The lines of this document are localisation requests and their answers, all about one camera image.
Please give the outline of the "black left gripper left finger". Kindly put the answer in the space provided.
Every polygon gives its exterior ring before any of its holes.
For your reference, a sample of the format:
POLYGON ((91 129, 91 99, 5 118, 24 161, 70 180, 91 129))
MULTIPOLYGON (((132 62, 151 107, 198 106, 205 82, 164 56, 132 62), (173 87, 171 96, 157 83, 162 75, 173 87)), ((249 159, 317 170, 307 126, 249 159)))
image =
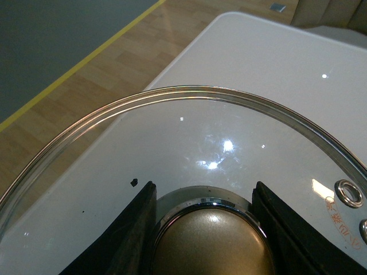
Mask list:
POLYGON ((156 213, 157 188, 149 181, 61 274, 148 274, 156 213))

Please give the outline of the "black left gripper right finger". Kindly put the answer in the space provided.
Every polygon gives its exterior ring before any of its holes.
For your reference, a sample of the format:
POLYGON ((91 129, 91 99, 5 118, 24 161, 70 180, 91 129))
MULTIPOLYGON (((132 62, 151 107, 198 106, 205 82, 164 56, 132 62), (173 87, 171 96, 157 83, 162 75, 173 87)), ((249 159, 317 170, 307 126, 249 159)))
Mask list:
POLYGON ((252 214, 267 237, 276 274, 366 274, 260 181, 252 192, 252 214))

